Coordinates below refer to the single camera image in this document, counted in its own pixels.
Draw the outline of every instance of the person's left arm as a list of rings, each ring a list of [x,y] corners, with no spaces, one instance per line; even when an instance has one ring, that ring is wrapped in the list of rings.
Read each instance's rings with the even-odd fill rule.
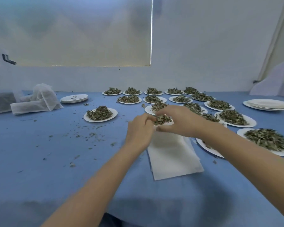
[[[155,120],[143,114],[129,122],[124,146],[41,227],[98,226],[126,172],[149,145]]]

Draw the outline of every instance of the table surface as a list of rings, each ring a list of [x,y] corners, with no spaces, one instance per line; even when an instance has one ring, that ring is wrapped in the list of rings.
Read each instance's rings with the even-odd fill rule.
[[[71,94],[79,93],[57,92],[57,97]],[[59,110],[0,114],[0,226],[14,226],[16,220],[19,226],[40,225],[118,151],[127,122],[144,113],[144,102],[126,105],[116,102],[119,96],[85,94],[89,95],[87,101],[63,104]],[[207,94],[255,119],[255,128],[272,128],[284,134],[284,111],[260,111],[242,104],[255,98],[284,101],[284,97],[256,97],[247,92]],[[86,111],[100,105],[116,109],[117,117],[86,122]],[[144,151],[129,169],[108,212],[141,226],[284,226],[284,217],[227,160],[216,159],[194,142],[192,145],[203,173],[154,181]]]

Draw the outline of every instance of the person's right arm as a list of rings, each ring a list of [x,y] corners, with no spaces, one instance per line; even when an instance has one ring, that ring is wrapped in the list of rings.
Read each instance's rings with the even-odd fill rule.
[[[284,215],[284,158],[248,141],[223,125],[210,122],[183,106],[167,106],[173,125],[158,131],[199,138],[222,154]]]

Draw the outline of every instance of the person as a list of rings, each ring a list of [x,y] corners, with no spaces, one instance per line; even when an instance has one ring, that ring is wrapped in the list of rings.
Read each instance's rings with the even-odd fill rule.
[[[236,167],[284,215],[284,158],[240,137],[223,125],[210,122],[182,106],[167,106],[156,115],[167,114],[174,124],[157,127],[205,141]],[[123,147],[70,197],[42,227],[98,226],[106,207],[135,159],[148,147],[156,118],[137,116],[128,123]]]

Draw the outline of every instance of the hand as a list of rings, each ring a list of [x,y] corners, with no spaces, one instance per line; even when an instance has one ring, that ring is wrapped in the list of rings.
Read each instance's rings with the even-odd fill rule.
[[[185,137],[201,138],[204,127],[211,123],[184,106],[169,105],[156,113],[157,116],[164,114],[170,115],[174,124],[158,126],[157,131],[171,132]]]
[[[155,121],[154,116],[144,113],[128,122],[125,145],[133,146],[139,152],[144,151],[151,142]]]

